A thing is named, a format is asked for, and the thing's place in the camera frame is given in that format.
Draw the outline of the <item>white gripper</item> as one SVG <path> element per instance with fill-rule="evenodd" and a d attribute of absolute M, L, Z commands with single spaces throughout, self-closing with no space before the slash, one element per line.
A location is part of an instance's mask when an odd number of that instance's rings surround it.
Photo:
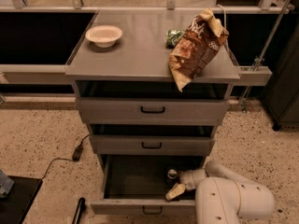
<path fill-rule="evenodd" d="M 196 189 L 198 184 L 207 178 L 206 171 L 204 169 L 196 169 L 182 172 L 179 175 L 179 184 L 175 184 L 173 188 L 171 188 L 165 198 L 168 201 L 175 199 L 177 196 L 181 195 L 185 192 L 185 190 L 193 190 Z"/>

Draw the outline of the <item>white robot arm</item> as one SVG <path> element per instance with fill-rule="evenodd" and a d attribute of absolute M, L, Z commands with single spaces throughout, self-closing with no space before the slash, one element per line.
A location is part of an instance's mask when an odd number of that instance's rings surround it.
<path fill-rule="evenodd" d="M 204 168 L 167 173 L 178 179 L 165 198 L 174 200 L 185 191 L 195 190 L 197 224 L 240 224 L 241 218 L 269 218 L 275 210 L 271 190 L 216 161 Z"/>

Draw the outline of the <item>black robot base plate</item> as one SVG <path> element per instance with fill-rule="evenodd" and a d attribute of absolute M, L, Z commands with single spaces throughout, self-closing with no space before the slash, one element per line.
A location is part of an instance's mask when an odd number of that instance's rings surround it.
<path fill-rule="evenodd" d="M 22 224 L 43 181 L 38 178 L 12 176 L 15 182 L 8 196 L 0 200 L 0 224 Z"/>

